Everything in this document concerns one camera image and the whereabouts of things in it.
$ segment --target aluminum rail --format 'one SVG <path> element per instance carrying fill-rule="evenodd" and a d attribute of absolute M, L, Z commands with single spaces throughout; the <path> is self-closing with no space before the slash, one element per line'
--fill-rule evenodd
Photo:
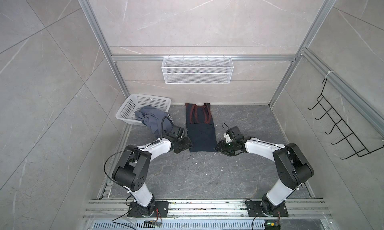
<path fill-rule="evenodd" d="M 295 54 L 114 54 L 112 60 L 118 61 L 162 61 L 164 57 L 222 57 L 232 60 L 289 60 L 296 59 Z"/>
<path fill-rule="evenodd" d="M 245 199 L 162 200 L 170 202 L 168 215 L 163 216 L 163 219 L 253 219 L 253 217 L 248 217 L 247 206 L 244 203 Z M 332 218 L 323 199 L 287 199 L 285 205 L 289 216 L 282 218 Z M 125 199 L 90 200 L 83 220 L 113 220 L 128 210 L 129 207 L 125 204 Z M 277 217 L 261 216 L 257 217 L 257 219 L 277 219 Z"/>
<path fill-rule="evenodd" d="M 383 116 L 355 90 L 348 85 L 336 72 L 325 65 L 312 51 L 304 49 L 303 56 L 338 90 L 354 108 L 382 135 L 384 136 Z"/>
<path fill-rule="evenodd" d="M 308 30 L 307 35 L 305 36 L 303 42 L 299 47 L 299 50 L 296 53 L 295 62 L 293 62 L 288 67 L 287 71 L 285 72 L 283 78 L 280 81 L 280 84 L 277 86 L 275 93 L 273 94 L 271 100 L 268 103 L 268 105 L 271 108 L 274 106 L 280 94 L 283 92 L 285 85 L 288 83 L 288 80 L 291 78 L 293 72 L 295 71 L 297 64 L 299 63 L 300 59 L 303 57 L 301 52 L 303 51 L 304 48 L 308 48 L 308 46 L 311 44 L 314 37 L 316 36 L 316 33 L 319 31 L 325 18 L 328 16 L 329 12 L 331 11 L 335 3 L 336 3 L 336 0 L 324 0 L 323 5 L 321 6 L 316 18 L 314 19 L 310 29 Z"/>
<path fill-rule="evenodd" d="M 91 29 L 99 42 L 100 48 L 103 51 L 106 60 L 108 61 L 109 66 L 112 69 L 113 74 L 116 77 L 116 80 L 118 81 L 118 84 L 122 90 L 122 93 L 124 94 L 125 98 L 129 96 L 128 88 L 125 85 L 124 79 L 117 68 L 116 64 L 113 62 L 111 58 L 111 51 L 109 50 L 107 41 L 104 38 L 103 33 L 101 32 L 100 26 L 96 20 L 96 17 L 93 13 L 93 10 L 89 4 L 88 0 L 78 0 L 81 8 L 84 11 L 85 17 L 87 18 L 89 25 L 91 26 Z"/>

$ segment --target black mounting plate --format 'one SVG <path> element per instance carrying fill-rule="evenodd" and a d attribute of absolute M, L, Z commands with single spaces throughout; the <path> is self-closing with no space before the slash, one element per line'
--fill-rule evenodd
<path fill-rule="evenodd" d="M 165 218 L 168 215 L 168 205 L 169 202 L 166 201 L 155 201 L 155 208 L 159 209 L 162 218 Z M 143 215 L 138 212 L 135 202 L 129 204 L 129 213 L 127 214 L 127 217 L 143 217 Z M 156 217 L 156 210 L 154 210 L 154 213 L 149 217 Z"/>
<path fill-rule="evenodd" d="M 247 206 L 248 216 L 250 217 L 263 217 L 265 216 L 262 212 L 261 204 L 262 201 L 246 201 L 245 205 Z M 288 211 L 286 210 L 285 203 L 281 204 L 277 209 L 273 217 L 278 217 L 280 212 L 280 217 L 288 217 Z"/>

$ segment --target white zip tie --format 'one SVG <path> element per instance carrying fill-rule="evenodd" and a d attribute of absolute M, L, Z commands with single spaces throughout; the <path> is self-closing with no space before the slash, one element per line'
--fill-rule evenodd
<path fill-rule="evenodd" d="M 331 73 L 333 71 L 328 71 L 328 73 L 325 75 L 325 78 L 327 78 L 327 76 L 329 75 L 329 73 Z"/>

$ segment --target black cable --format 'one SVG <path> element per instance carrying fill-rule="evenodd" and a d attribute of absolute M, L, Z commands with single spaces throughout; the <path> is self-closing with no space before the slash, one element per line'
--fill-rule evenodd
<path fill-rule="evenodd" d="M 105 163 L 104 163 L 104 168 L 103 168 L 103 170 L 104 170 L 104 174 L 105 174 L 105 175 L 106 175 L 112 182 L 114 182 L 114 183 L 116 183 L 117 185 L 119 185 L 119 186 L 123 187 L 124 189 L 126 189 L 122 184 L 116 182 L 116 181 L 113 180 L 110 176 L 108 176 L 107 172 L 105 171 L 105 166 L 107 165 L 108 160 L 109 160 L 112 156 L 114 156 L 114 155 L 116 155 L 116 154 L 119 154 L 119 153 L 122 153 L 122 152 L 125 152 L 125 151 L 136 151 L 136 150 L 141 150 L 141 149 L 144 149 L 144 148 L 145 148 L 145 147 L 138 148 L 138 149 L 132 149 L 132 150 L 118 151 L 118 152 L 116 152 L 116 153 L 110 155 L 110 156 L 107 158 L 107 160 L 105 161 Z"/>
<path fill-rule="evenodd" d="M 127 197 L 127 199 L 125 199 L 125 205 L 127 205 L 127 206 L 129 206 L 128 204 L 127 204 L 127 200 L 128 200 L 128 198 L 130 198 L 132 195 L 129 195 L 128 197 Z"/>
<path fill-rule="evenodd" d="M 228 127 L 227 124 L 225 124 L 224 122 L 221 123 L 221 126 L 223 127 L 224 131 L 228 131 L 228 130 L 229 130 L 229 127 Z"/>
<path fill-rule="evenodd" d="M 165 120 L 166 118 L 169 120 L 170 124 L 171 124 L 172 127 L 173 127 L 173 122 L 170 120 L 170 118 L 167 117 L 167 116 L 163 117 L 162 120 L 161 120 L 161 124 L 160 124 L 160 140 L 163 139 L 163 133 L 164 133 L 164 131 L 163 131 L 163 124 L 164 124 L 164 120 Z"/>
<path fill-rule="evenodd" d="M 126 204 L 127 206 L 128 206 L 128 204 L 127 204 L 127 200 L 128 200 L 128 198 L 130 198 L 131 196 L 132 196 L 132 195 L 128 196 L 127 199 L 125 199 L 125 204 Z M 128 212 L 124 213 L 123 215 L 119 216 L 118 218 L 113 219 L 111 222 L 116 223 L 116 224 L 123 225 L 123 226 L 125 226 L 125 227 L 132 228 L 133 230 L 136 230 L 136 228 L 131 227 L 131 226 L 128 226 L 128 225 L 126 225 L 126 224 L 118 223 L 118 222 L 114 222 L 115 220 L 118 220 L 119 218 L 121 218 L 121 217 L 125 216 L 126 214 L 128 214 L 128 213 L 129 213 L 130 211 L 132 211 L 136 206 L 137 206 L 137 204 L 136 204 L 132 209 L 130 209 Z"/>
<path fill-rule="evenodd" d="M 253 230 L 253 222 L 255 221 L 255 219 L 256 219 L 257 217 L 260 216 L 260 214 L 256 215 L 256 216 L 253 218 L 253 220 L 252 220 L 252 225 L 251 225 L 252 230 Z"/>
<path fill-rule="evenodd" d="M 245 201 L 244 201 L 244 203 L 246 203 L 247 201 L 250 201 L 250 202 L 252 202 L 252 200 L 251 199 L 245 199 Z"/>
<path fill-rule="evenodd" d="M 297 180 L 299 180 L 299 182 L 300 182 L 300 185 L 301 185 L 301 187 L 303 188 L 303 183 L 301 182 L 301 180 L 300 180 L 300 178 L 299 178 L 299 175 L 297 175 L 297 173 L 296 173 L 296 170 L 295 170 L 295 167 L 293 166 L 293 163 L 291 162 L 291 161 L 289 161 L 290 163 L 291 163 L 291 165 L 292 165 L 292 168 L 293 168 L 293 171 L 295 172 L 295 174 L 296 174 L 296 177 L 297 177 Z"/>

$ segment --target gray cloth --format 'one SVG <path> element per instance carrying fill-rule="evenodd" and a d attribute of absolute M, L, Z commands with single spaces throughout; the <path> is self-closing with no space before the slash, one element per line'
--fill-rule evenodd
<path fill-rule="evenodd" d="M 167 117 L 168 114 L 155 107 L 145 106 L 142 107 L 140 110 L 135 111 L 135 116 L 144 125 L 151 129 L 152 133 L 155 134 L 156 137 L 160 137 L 161 120 L 163 119 L 163 117 Z M 163 131 L 165 133 L 168 133 L 171 130 L 172 124 L 169 122 L 168 119 L 165 119 L 163 124 Z"/>

